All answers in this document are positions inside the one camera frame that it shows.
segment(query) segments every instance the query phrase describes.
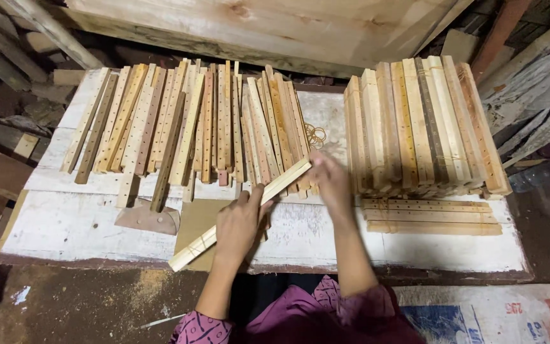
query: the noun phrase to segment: person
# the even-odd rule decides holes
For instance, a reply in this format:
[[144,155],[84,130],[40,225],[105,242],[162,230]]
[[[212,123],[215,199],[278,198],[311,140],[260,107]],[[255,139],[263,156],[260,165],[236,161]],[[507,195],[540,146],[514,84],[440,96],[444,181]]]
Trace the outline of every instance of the person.
[[310,177],[334,225],[337,283],[325,276],[312,294],[291,285],[244,328],[227,320],[236,272],[251,249],[258,224],[272,205],[260,206],[264,186],[220,211],[213,265],[196,308],[175,327],[170,343],[424,343],[400,313],[395,295],[370,265],[356,223],[347,172],[313,151]]

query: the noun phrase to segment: white painted table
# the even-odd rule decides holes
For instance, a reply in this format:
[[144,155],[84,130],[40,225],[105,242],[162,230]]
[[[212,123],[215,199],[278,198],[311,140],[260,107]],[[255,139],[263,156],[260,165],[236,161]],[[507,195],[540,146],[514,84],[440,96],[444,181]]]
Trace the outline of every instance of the white painted table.
[[[175,236],[114,225],[120,211],[114,205],[121,174],[91,173],[88,184],[78,185],[74,183],[76,172],[59,171],[95,87],[95,76],[90,72],[80,85],[27,181],[28,193],[1,248],[1,263],[167,268]],[[326,130],[323,149],[346,163],[343,96],[298,92],[298,98],[306,122]],[[142,179],[139,196],[149,199],[156,180],[157,175]],[[183,211],[181,193],[181,187],[172,187],[167,206]],[[234,188],[196,183],[195,198],[233,199],[234,194]],[[475,195],[448,199],[479,200]],[[502,224],[501,236],[369,233],[359,208],[356,214],[371,261],[380,274],[417,278],[433,277],[432,272],[437,271],[439,276],[456,278],[531,279],[506,201],[489,203]],[[332,223],[319,197],[300,200],[292,195],[283,199],[274,208],[271,223],[269,239],[252,261],[252,272],[336,272]]]

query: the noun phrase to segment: bundle of wooden sticks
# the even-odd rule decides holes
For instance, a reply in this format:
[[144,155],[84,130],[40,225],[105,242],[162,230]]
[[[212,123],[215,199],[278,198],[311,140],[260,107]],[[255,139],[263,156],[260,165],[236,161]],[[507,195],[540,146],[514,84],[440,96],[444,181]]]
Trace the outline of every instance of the bundle of wooden sticks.
[[451,56],[381,62],[352,76],[344,99],[355,193],[511,192],[468,64]]
[[[162,209],[168,185],[185,186],[191,201],[195,179],[222,187],[250,181],[269,184],[308,158],[309,143],[292,82],[270,66],[243,84],[238,62],[202,67],[184,59],[175,69],[155,64],[101,69],[100,86],[73,134],[61,171],[75,183],[93,173],[123,173],[117,206],[128,206],[137,177],[158,171],[153,210]],[[306,177],[287,191],[307,197]]]

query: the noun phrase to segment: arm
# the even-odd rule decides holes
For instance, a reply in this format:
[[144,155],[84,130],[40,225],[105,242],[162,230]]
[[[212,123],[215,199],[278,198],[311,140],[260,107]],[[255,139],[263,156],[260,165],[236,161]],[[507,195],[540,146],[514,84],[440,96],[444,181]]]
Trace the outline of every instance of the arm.
[[258,224],[271,206],[268,201],[260,207],[264,185],[258,184],[249,192],[242,191],[216,220],[216,254],[207,282],[195,310],[214,319],[225,319],[229,312],[230,289],[236,272],[256,239]]
[[366,291],[378,285],[378,280],[357,227],[347,172],[335,160],[317,151],[311,152],[311,161],[314,165],[311,177],[320,188],[334,225],[341,296]]

